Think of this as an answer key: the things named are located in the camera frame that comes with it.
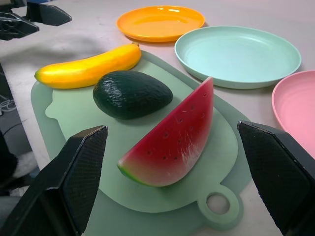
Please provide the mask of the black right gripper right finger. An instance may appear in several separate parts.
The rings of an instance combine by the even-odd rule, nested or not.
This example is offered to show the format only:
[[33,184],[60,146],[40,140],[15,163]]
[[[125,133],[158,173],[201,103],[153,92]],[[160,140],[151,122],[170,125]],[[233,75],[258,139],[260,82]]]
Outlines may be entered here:
[[251,176],[284,236],[315,234],[315,160],[287,132],[237,124]]

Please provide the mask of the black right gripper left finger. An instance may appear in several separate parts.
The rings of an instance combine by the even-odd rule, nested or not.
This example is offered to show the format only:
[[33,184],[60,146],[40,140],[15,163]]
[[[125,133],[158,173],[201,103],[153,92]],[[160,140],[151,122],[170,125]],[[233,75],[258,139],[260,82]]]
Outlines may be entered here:
[[98,192],[108,127],[70,137],[35,178],[0,229],[2,236],[80,236]]

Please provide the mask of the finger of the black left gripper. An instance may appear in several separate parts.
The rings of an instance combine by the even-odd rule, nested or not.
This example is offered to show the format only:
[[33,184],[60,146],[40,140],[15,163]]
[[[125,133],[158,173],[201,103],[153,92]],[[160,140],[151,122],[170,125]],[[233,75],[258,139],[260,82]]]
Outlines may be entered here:
[[57,6],[42,3],[27,3],[26,19],[50,26],[60,26],[72,21],[72,17]]
[[11,12],[0,13],[0,39],[9,41],[39,31],[39,27]]

